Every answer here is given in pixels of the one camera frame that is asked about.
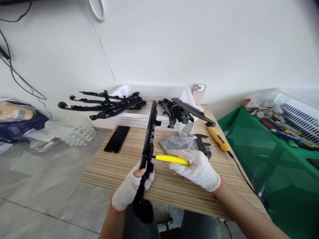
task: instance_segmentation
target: black cable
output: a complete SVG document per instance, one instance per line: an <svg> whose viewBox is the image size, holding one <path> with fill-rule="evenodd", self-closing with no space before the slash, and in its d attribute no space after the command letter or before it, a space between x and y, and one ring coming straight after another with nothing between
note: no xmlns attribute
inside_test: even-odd
<svg viewBox="0 0 319 239"><path fill-rule="evenodd" d="M241 171L241 169L240 169L238 163L236 162L234 156L232 155L232 153L229 152L229 151L227 151L227 153L231 156L231 158L232 158L232 159L235 161L235 163L237 164L237 167L238 167L240 173L242 174L243 178L245 179L246 183L249 185L249 187L252 189L252 191L257 195L257 197L259 198L259 200L262 202L261 198L260 198L259 195L256 193L255 189L250 185L250 183L247 181L246 177L245 177L244 174L242 173L242 171Z"/></svg>
<svg viewBox="0 0 319 239"><path fill-rule="evenodd" d="M106 59L106 61L107 61L107 64L109 65L110 71L111 71L112 76L113 76L113 79L114 79L114 86L117 88L117 86L116 86L116 84L115 84L115 77L114 77L113 71L112 71L112 69L111 69L111 67L110 67L109 60L107 59L106 54L105 54L105 51L104 51L104 49L103 49L103 45L102 45L101 39L100 39L100 37L99 37L99 34L97 33L97 31L96 31L96 29L95 29L95 26L93 25L93 22L92 22L92 21L91 21L91 24L92 24L92 26L93 26L93 28L94 28L94 30L95 30L95 32L96 32L97 37L99 38L102 51L103 51L103 53L104 53L105 59Z"/></svg>
<svg viewBox="0 0 319 239"><path fill-rule="evenodd" d="M40 100L39 97L38 97L38 100L39 100L42 104L44 104L44 109L46 110L46 112L48 112L48 113L50 114L51 119L53 119L51 113L50 113L50 112L47 110L47 108L46 108L47 105L46 105L45 103L43 103L43 102Z"/></svg>
<svg viewBox="0 0 319 239"><path fill-rule="evenodd" d="M232 233L229 230L229 227L227 225L227 223L224 221L225 226L227 227L228 231L229 231L229 235L230 235L230 239L233 239Z"/></svg>
<svg viewBox="0 0 319 239"><path fill-rule="evenodd" d="M5 20L5 19L1 19L1 18L0 18L0 20L1 20L1 21L4 21L4 22L18 22L18 21L20 21L25 15L28 14L28 12L29 12L30 9L31 9L31 6L32 6L32 0L30 1L30 5L29 5L27 11L26 11L24 14L22 14L22 15L21 15L17 20L15 20L15 21L9 21L9 20Z"/></svg>
<svg viewBox="0 0 319 239"><path fill-rule="evenodd" d="M10 53L10 49L9 49L8 42L7 42L6 38L4 37L4 35L3 35L2 31L1 31L1 29L0 29L0 33L1 33L1 35L2 35L2 37L3 37L3 39L4 39L4 41L5 41L5 43L6 43L6 45L7 45L8 55L9 55L9 58L10 58L9 60L6 59L7 62L6 62L2 57L0 57L0 59L1 59L8 67L10 67L11 75L12 75L14 81L15 81L22 89L24 89L26 92L28 92L29 94L31 94L31 95L37 97L38 100L44 105L44 109L46 110L46 112L48 112L48 113L50 114L51 118L52 118L52 114L51 114L51 113L47 110L47 108L46 108L47 105L44 104L44 103L40 100L40 99L42 99L42 100L47 100L47 98L46 98L44 95L42 95L40 92L38 92L36 89L34 89L34 88L33 88L22 76L20 76L20 74L19 74L18 72L16 72L16 70L14 69L14 67L13 67L13 65L12 65L12 62L11 62L11 53ZM22 87L22 86L17 82L16 78L14 77L13 72L15 72L15 73L20 77L20 79L21 79L27 86L30 87L31 93L30 93L29 91L27 91L24 87ZM33 90L35 90L36 92L38 92L41 96L43 96L43 98L41 98L41 97L35 95L35 94L33 93Z"/></svg>
<svg viewBox="0 0 319 239"><path fill-rule="evenodd" d="M9 67L10 67L10 70L11 70L11 75L12 75L13 80L14 80L23 90L25 90L26 92L28 92L30 95L33 95L33 96L35 96L35 97L39 97L39 96L36 96L35 94L31 93L30 91L26 90L23 86L21 86L21 85L18 83L18 81L17 81L16 78L14 77L13 72L16 72L16 71L13 69L13 66L12 66L12 59L11 59L10 48L9 48L8 42L7 42L6 38L4 37L4 34L2 33L1 29L0 29L0 33L1 33L3 39L4 39L5 43L6 43L7 49L8 49L8 55L9 55L9 57L10 57L10 60L9 60L10 65L9 65ZM35 92L37 92L38 94L40 94L40 95L43 97L43 98L42 98L42 97L39 97L40 99L42 99L42 100L47 100L47 98L46 98L44 95L42 95L39 91L37 91L34 87L32 87L32 86L31 86L25 79L23 79L19 74L18 74L18 76L21 78L21 80L22 80L26 85L28 85L29 87L31 87Z"/></svg>

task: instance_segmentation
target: person's left hand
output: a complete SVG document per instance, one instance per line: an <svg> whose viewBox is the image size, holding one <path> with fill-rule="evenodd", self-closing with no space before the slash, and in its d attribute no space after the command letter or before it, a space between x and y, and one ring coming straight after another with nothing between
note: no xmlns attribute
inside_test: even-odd
<svg viewBox="0 0 319 239"><path fill-rule="evenodd" d="M154 164L154 166L157 164L155 159L152 159L151 162ZM111 197L111 207L114 212L124 212L126 207L133 202L137 189L140 186L142 176L146 172L145 168L139 170L140 164L141 161L134 166L134 168L128 173L122 184L116 190L114 195ZM152 173L149 173L149 177L145 181L145 190L150 188L150 185L154 180L154 176L155 173L153 170Z"/></svg>

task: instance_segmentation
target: smartphone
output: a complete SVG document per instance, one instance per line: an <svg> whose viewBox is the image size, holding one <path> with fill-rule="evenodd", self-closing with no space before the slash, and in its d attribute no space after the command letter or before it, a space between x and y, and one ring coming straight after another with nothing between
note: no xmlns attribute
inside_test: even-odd
<svg viewBox="0 0 319 239"><path fill-rule="evenodd" d="M205 90L206 90L206 84L204 83L197 83L194 85L192 94L195 101L195 105L200 105L202 103Z"/></svg>
<svg viewBox="0 0 319 239"><path fill-rule="evenodd" d="M104 148L104 151L111 152L111 153L118 153L122 148L122 145L124 143L124 140L129 130L130 130L130 127L128 126L118 126L114 134L112 135L110 141L107 143L106 147Z"/></svg>

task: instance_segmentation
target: white phone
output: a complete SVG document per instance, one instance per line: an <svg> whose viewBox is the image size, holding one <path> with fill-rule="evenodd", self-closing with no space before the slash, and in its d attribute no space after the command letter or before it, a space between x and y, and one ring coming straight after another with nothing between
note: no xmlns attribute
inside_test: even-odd
<svg viewBox="0 0 319 239"><path fill-rule="evenodd" d="M206 90L206 84L204 84L204 83L194 84L193 98L195 101L195 105L200 106L200 104L202 103L203 97L204 97L205 90Z"/></svg>

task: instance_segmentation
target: plastic car part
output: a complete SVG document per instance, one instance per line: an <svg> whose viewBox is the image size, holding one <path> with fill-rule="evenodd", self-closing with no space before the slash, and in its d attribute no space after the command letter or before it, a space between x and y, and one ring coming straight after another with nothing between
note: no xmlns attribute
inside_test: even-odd
<svg viewBox="0 0 319 239"><path fill-rule="evenodd" d="M214 121L212 121L211 119L207 118L204 114L204 112L201 112L199 109L191 106L188 103L184 103L182 102L179 98L172 98L172 101L177 104L178 106L182 107L183 109L187 110L189 113L191 113L192 115L205 120L207 122L210 123L210 127L215 127L216 123Z"/></svg>
<svg viewBox="0 0 319 239"><path fill-rule="evenodd" d="M167 128L174 128L176 120L183 124L187 124L189 120L194 122L193 117L185 109L172 101L165 98L163 101L159 101L159 104L165 109L163 114L167 114L169 116L169 125Z"/></svg>
<svg viewBox="0 0 319 239"><path fill-rule="evenodd" d="M123 98L120 98L119 96L109 96L106 90L103 93L86 92L86 91L80 91L80 92L85 95L104 97L105 100L104 101L88 100L88 99L76 100L76 97L74 95L71 95L69 97L70 100L80 101L84 103L91 103L91 104L100 104L100 105L99 106L72 105L71 107L68 108L68 105L65 102L60 102L58 104L58 107L61 109L73 110L73 111L101 111L97 115L90 116L91 120L96 120L96 119L107 119L107 118L116 116L128 109L140 110L142 108L142 105L146 105L146 102L143 101L141 97L139 97L139 94L140 94L139 92L135 92L128 97L123 96ZM120 101L115 102L115 101L110 101L110 99L116 99Z"/></svg>
<svg viewBox="0 0 319 239"><path fill-rule="evenodd" d="M176 124L176 118L173 115L172 110L167 106L167 104L163 101L159 101L159 104L163 106L163 108L165 109L165 111L163 112L163 114L168 115L169 117L169 125L167 126L167 128L174 128L174 125Z"/></svg>
<svg viewBox="0 0 319 239"><path fill-rule="evenodd" d="M142 176L141 183L137 189L136 196L133 201L133 211L135 215L146 224L151 224L153 221L153 207L150 201L145 200L144 196L144 183L149 176L149 173L153 172L154 165L151 163L154 150L154 131L155 126L160 126L161 121L156 120L157 117L157 103L153 101L152 109L150 113L149 123L147 126L143 154L140 164L140 169L146 168L146 172Z"/></svg>
<svg viewBox="0 0 319 239"><path fill-rule="evenodd" d="M209 144L209 143L203 143L202 137L203 137L203 138L208 138L208 136L203 135L203 134L195 134L195 136L197 136L197 139L195 139L195 140L197 140L197 142L198 142L199 150L202 151L202 152L205 154L205 156L207 156L208 152L207 152L205 146L206 146L206 145L207 145L207 146L210 146L211 144Z"/></svg>

